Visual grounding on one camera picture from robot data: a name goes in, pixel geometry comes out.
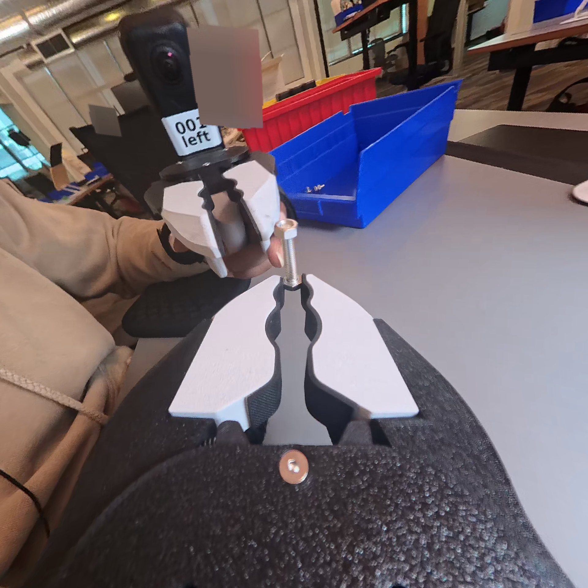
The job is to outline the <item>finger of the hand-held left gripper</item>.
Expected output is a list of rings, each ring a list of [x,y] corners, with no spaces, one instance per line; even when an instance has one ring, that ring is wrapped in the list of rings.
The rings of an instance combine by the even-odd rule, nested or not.
[[[224,241],[206,196],[202,180],[176,183],[164,188],[161,215],[173,236],[204,257],[210,268],[226,278]]]
[[[263,252],[267,252],[281,215],[281,200],[275,175],[263,166],[235,166],[236,188]]]

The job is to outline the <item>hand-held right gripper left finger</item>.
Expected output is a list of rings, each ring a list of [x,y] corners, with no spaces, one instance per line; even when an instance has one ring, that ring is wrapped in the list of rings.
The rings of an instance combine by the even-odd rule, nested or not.
[[[173,417],[237,422],[258,428],[282,396],[280,350],[283,280],[270,276],[225,305],[212,319],[181,382]]]

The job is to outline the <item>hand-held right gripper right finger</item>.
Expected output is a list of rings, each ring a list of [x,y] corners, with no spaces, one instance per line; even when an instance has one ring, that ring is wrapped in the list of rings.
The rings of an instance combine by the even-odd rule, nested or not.
[[[305,275],[308,412],[326,428],[413,417],[409,388],[373,317],[315,275]]]

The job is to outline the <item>blue plastic bin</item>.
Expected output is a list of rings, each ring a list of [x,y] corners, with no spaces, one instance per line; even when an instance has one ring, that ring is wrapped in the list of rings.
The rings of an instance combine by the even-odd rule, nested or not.
[[[445,154],[461,79],[352,105],[270,151],[299,219],[365,228]],[[326,194],[305,193],[325,184]]]

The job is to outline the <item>person's left forearm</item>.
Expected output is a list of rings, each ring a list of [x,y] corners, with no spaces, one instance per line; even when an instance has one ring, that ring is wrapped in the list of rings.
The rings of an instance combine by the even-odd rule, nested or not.
[[[206,272],[203,257],[175,252],[163,222],[29,199],[1,184],[1,251],[78,300]]]

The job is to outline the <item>person's left hand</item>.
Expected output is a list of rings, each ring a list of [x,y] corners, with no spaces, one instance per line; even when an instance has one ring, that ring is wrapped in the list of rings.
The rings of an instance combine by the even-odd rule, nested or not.
[[[238,252],[224,257],[228,277],[253,279],[273,268],[282,268],[284,262],[282,242],[272,236],[267,250],[259,242],[252,242]]]

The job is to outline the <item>black wrist rest pad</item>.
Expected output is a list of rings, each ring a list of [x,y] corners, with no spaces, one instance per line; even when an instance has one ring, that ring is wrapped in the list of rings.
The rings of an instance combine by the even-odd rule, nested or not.
[[[249,289],[251,280],[220,278],[212,270],[148,286],[122,319],[132,337],[184,337]]]

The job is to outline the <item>black mesh office chair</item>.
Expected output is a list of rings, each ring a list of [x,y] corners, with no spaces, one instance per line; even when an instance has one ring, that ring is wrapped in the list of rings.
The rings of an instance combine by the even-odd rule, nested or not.
[[[98,134],[93,125],[70,127],[70,131],[144,210],[160,219],[162,198],[151,205],[145,201],[145,193],[179,156],[135,74],[126,75],[112,92],[121,106],[130,107],[118,117],[121,136]]]

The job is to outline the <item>yellow plastic bin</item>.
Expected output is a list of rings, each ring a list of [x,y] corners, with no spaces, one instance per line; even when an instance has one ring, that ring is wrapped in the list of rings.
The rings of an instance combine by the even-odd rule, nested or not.
[[[293,88],[284,90],[282,92],[276,93],[274,98],[271,98],[269,100],[267,100],[266,102],[263,103],[262,108],[266,109],[274,104],[276,104],[277,102],[281,102],[285,99],[291,98],[293,96],[296,96],[302,92],[311,90],[313,88],[317,87],[317,83],[316,81],[313,79],[309,82],[304,82],[303,84],[299,84],[298,86],[295,86]]]

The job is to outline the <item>red plastic bin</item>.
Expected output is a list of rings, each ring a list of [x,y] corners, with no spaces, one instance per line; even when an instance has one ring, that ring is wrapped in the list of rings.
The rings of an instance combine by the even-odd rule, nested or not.
[[[262,109],[260,128],[241,129],[252,151],[269,152],[352,105],[376,98],[381,68],[338,77]]]

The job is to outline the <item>person's torso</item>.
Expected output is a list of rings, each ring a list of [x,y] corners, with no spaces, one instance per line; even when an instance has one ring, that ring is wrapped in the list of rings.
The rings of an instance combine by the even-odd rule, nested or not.
[[[1,587],[58,526],[119,403],[131,350],[78,300],[1,251]]]

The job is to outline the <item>wooden standing desk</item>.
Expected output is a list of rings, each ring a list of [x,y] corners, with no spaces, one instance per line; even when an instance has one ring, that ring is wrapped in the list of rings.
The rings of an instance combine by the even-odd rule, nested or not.
[[[419,47],[423,43],[424,33],[420,26],[427,24],[428,1],[373,1],[362,4],[362,10],[353,13],[350,18],[336,21],[333,34],[340,34],[341,40],[348,40],[360,35],[362,42],[363,69],[369,70],[368,30],[390,17],[391,11],[408,5],[408,66],[413,71],[419,63]]]

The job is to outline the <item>wooden office desk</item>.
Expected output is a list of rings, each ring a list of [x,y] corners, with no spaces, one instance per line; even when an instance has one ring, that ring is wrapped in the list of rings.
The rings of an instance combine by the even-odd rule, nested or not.
[[[537,49],[542,42],[579,38],[587,34],[587,15],[550,19],[523,33],[504,33],[468,48],[468,54],[489,54],[488,71],[513,70],[514,77],[506,109],[521,111],[533,68],[587,60],[587,40]]]

